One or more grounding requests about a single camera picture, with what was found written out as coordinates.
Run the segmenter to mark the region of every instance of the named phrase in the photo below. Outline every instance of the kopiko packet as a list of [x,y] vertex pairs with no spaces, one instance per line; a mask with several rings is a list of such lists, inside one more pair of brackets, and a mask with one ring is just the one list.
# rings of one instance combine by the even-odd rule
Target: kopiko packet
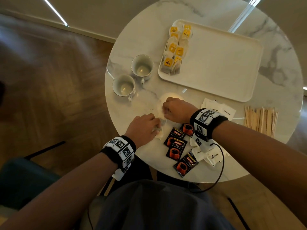
[[166,156],[175,160],[179,161],[185,146],[187,145],[187,141],[184,139],[176,139],[171,141],[171,145],[169,146],[169,150],[167,151]]
[[166,140],[164,141],[164,144],[169,147],[171,146],[172,141],[174,141],[174,138],[176,139],[183,139],[185,137],[185,134],[180,131],[177,128],[173,128],[172,131],[170,132],[169,136],[166,138]]
[[190,137],[192,137],[192,135],[194,133],[194,127],[189,123],[182,124],[181,127],[180,127],[180,130]]
[[198,165],[198,161],[192,152],[188,152],[180,161],[178,161],[174,168],[183,178],[191,169]]

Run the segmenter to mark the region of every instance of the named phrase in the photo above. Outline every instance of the stack of wooden stirrers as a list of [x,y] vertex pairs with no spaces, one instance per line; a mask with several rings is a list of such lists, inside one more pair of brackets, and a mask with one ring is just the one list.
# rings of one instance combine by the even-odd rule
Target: stack of wooden stirrers
[[274,108],[244,108],[244,126],[274,138],[278,112]]

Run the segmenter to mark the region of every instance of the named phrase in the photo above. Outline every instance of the white marble table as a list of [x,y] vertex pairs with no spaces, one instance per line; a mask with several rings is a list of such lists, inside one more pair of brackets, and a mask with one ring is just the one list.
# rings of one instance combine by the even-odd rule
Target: white marble table
[[[299,61],[293,46],[282,30],[266,14],[254,9],[235,33],[257,38],[264,46],[253,97],[247,103],[228,100],[209,93],[163,81],[157,74],[161,56],[168,38],[168,30],[177,19],[228,30],[247,6],[242,0],[161,0],[140,12],[121,32],[107,64],[105,94],[113,124],[120,135],[137,115],[157,115],[157,100],[167,92],[181,95],[186,101],[200,107],[204,98],[216,99],[236,109],[234,122],[243,124],[244,105],[275,107],[279,111],[276,139],[286,143],[292,135],[300,116],[303,98],[303,82]],[[142,87],[134,77],[137,87],[132,102],[112,91],[113,77],[130,74],[131,61],[139,54],[147,54],[154,60],[152,78]],[[173,126],[168,121],[166,134]],[[187,146],[185,155],[191,146]],[[167,147],[154,139],[139,148],[136,155],[160,172],[181,179],[173,169],[175,161],[167,158]],[[190,182],[215,182],[221,164],[212,167],[205,161],[191,170],[183,180]],[[248,172],[232,157],[225,159],[225,168],[220,181],[228,181],[247,175]]]

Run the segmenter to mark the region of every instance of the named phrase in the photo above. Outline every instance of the dark shirt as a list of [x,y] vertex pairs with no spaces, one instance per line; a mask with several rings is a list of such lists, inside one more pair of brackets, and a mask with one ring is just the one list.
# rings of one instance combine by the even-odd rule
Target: dark shirt
[[234,229],[206,193],[165,182],[139,180],[114,191],[96,229]]

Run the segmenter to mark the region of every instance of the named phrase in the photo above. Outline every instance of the yellow tea tag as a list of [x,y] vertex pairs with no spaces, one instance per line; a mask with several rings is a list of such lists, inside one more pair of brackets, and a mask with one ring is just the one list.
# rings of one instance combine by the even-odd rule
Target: yellow tea tag
[[177,49],[176,49],[176,55],[182,56],[182,55],[183,55],[183,50],[184,50],[183,47],[177,47]]
[[171,37],[172,37],[172,36],[174,36],[174,37],[176,37],[176,38],[178,39],[178,34],[177,34],[177,33],[172,33],[172,34],[171,34]]
[[173,65],[174,60],[172,58],[165,58],[164,65],[167,67],[171,67]]
[[178,31],[178,27],[171,27],[171,29],[170,29],[170,32],[176,32],[176,31]]
[[182,36],[189,38],[191,34],[191,31],[189,29],[184,29],[182,32]]
[[174,58],[174,63],[176,63],[177,61],[181,61],[181,57],[179,57],[179,56],[175,56],[175,58]]
[[170,47],[169,47],[169,50],[172,52],[172,53],[174,53],[175,52],[175,49],[176,49],[176,44],[174,44],[174,43],[172,43],[171,45],[170,45]]
[[191,30],[191,26],[190,26],[190,25],[185,24],[184,29],[189,29],[189,30]]

